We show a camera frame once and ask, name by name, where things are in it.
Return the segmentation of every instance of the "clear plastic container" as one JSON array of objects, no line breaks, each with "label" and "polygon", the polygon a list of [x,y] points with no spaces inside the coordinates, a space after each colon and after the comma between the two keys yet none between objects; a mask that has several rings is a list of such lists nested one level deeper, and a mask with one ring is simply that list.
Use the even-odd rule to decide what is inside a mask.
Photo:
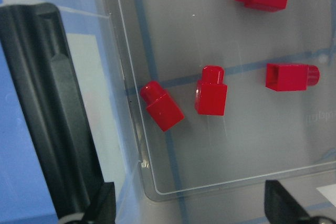
[{"label": "clear plastic container", "polygon": [[[316,190],[335,183],[334,0],[288,0],[276,13],[234,0],[4,4],[40,1],[59,6],[73,57],[80,46],[73,34],[97,42],[109,123],[94,125],[99,113],[89,111],[98,100],[83,97],[93,131],[115,127],[112,136],[93,137],[105,180],[117,182],[117,223],[264,223],[263,182],[270,178],[281,179],[312,214],[336,216]],[[265,88],[268,62],[316,65],[320,82],[305,92],[274,92]],[[193,108],[205,65],[225,68],[224,117]],[[150,80],[185,114],[166,133],[139,97]],[[117,161],[110,155],[116,146]]]}]

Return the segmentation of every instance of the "transparent plastic bin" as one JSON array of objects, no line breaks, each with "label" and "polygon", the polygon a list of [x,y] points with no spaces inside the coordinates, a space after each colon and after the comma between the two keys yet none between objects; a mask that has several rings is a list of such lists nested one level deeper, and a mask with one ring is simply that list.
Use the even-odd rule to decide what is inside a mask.
[{"label": "transparent plastic bin", "polygon": [[[270,178],[281,179],[311,214],[335,218],[316,190],[335,184],[336,175],[334,0],[288,0],[276,13],[234,0],[4,4],[41,1],[59,6],[72,57],[80,47],[73,34],[97,42],[114,135],[95,137],[109,123],[93,124],[97,99],[83,94],[85,78],[79,84],[104,178],[117,184],[117,223],[264,223]],[[265,88],[268,62],[316,65],[320,82],[305,92],[274,92]],[[205,65],[226,70],[224,117],[193,108]],[[185,114],[166,133],[139,97],[150,80],[168,89]],[[116,149],[119,159],[112,160]]]}]

